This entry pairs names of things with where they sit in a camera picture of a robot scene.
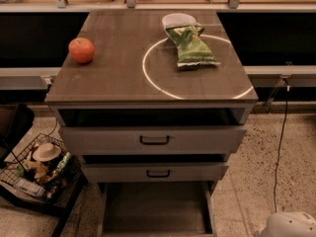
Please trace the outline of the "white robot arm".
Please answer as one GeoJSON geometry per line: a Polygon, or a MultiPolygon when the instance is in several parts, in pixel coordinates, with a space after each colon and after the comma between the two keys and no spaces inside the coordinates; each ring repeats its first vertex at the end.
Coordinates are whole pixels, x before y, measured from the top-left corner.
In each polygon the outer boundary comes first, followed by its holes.
{"type": "Polygon", "coordinates": [[[254,237],[316,237],[316,219],[306,212],[276,212],[254,237]]]}

